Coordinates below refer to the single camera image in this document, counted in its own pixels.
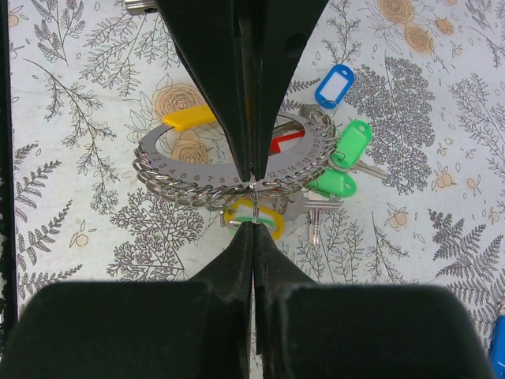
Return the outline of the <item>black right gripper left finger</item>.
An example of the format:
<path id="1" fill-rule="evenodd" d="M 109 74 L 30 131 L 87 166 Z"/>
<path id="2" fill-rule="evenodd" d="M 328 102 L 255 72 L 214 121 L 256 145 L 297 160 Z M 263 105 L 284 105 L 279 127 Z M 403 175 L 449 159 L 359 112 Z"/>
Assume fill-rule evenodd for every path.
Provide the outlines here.
<path id="1" fill-rule="evenodd" d="M 192 279 L 62 282 L 40 290 L 4 378 L 247 378 L 253 226 Z"/>

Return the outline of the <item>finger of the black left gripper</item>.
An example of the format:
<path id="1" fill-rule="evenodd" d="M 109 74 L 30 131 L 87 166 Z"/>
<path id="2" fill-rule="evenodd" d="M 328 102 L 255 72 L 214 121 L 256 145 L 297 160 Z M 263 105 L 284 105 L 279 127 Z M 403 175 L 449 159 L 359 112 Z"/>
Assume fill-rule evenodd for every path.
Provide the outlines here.
<path id="1" fill-rule="evenodd" d="M 326 1 L 252 2 L 252 172 L 264 176 L 273 125 Z"/>
<path id="2" fill-rule="evenodd" d="M 238 176 L 250 179 L 241 22 L 245 1 L 157 1 L 183 66 L 224 129 Z"/>

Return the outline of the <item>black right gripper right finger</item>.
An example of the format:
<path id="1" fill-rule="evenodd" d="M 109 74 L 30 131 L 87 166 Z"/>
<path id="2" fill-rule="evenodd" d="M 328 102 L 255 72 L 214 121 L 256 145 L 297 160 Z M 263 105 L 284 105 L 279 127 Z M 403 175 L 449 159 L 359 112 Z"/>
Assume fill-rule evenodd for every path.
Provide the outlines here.
<path id="1" fill-rule="evenodd" d="M 464 305 L 436 285 L 318 284 L 254 228 L 266 378 L 491 378 Z"/>

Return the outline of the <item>spiral keyring with yellow handle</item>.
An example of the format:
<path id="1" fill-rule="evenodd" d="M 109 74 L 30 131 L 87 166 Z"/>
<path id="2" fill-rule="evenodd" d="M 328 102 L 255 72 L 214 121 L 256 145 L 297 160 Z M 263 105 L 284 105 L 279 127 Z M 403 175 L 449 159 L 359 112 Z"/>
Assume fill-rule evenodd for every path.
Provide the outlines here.
<path id="1" fill-rule="evenodd" d="M 222 225 L 232 231 L 254 221 L 280 238 L 286 223 L 300 215 L 318 217 L 337 209 L 337 197 L 352 197 L 357 191 L 352 170 L 387 178 L 361 158 L 372 141 L 371 127 L 353 120 L 338 129 L 332 121 L 353 83 L 351 68 L 336 65 L 316 89 L 315 103 L 298 114 L 278 114 L 261 180 L 244 181 L 233 163 L 210 161 L 198 135 L 217 123 L 207 106 L 170 114 L 140 139 L 133 163 L 137 177 L 166 201 L 219 212 Z"/>

